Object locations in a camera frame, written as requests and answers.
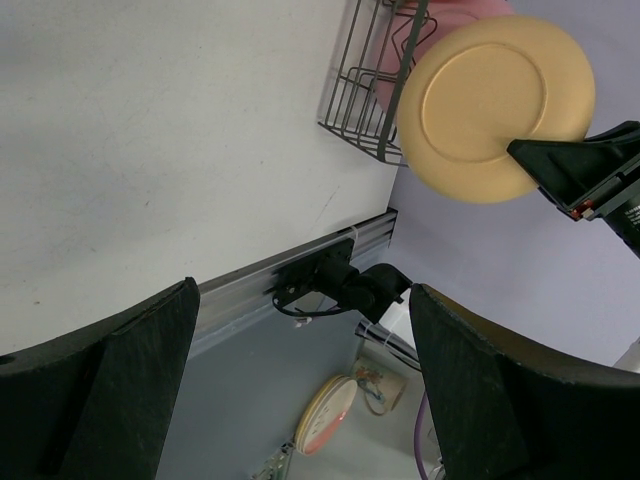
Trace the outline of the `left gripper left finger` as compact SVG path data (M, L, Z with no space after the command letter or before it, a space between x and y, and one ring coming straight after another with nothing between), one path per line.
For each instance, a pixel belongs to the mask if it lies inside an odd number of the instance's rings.
M186 278L1 357L4 479L153 479L195 332Z

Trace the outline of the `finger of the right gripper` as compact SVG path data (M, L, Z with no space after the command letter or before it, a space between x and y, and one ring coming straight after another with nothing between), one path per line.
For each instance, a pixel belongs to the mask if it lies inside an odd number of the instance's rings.
M508 154L566 215L595 211L639 181L639 123L578 142L516 139Z

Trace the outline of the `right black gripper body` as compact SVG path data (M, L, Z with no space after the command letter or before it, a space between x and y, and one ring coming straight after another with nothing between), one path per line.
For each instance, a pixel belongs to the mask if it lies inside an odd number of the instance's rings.
M607 154L590 161L586 186L571 216L601 219L639 257L639 153Z

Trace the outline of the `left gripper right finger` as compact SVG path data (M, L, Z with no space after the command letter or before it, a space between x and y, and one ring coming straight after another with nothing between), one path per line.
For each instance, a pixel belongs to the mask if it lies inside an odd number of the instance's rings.
M425 284L409 306L447 478L638 478L638 374L554 350Z

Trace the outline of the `orange plastic plate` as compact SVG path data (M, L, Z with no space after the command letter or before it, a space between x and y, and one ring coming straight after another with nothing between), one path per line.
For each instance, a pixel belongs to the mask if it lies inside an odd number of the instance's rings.
M581 141L596 103L593 70L565 30L526 15L450 33L412 69L396 126L404 159L429 188L465 203L510 201L536 183L507 152L514 139Z

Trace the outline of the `pink plastic plate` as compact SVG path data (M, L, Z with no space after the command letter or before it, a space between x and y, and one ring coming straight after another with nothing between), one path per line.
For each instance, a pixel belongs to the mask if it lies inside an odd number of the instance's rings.
M372 67L379 69L376 99L385 113L388 112L401 60L408 46L416 10L416 1L407 1L399 7L390 23L382 27L371 54ZM514 14L512 5L503 0L430 1L425 16L418 18L421 28L410 69L438 41L455 30L484 18Z

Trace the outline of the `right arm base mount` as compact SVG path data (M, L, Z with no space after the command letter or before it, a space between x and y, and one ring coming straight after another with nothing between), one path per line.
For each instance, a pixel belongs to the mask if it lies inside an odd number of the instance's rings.
M296 328L349 311L340 305L341 289L357 269L350 265L355 240L347 238L279 267L265 291L274 309Z

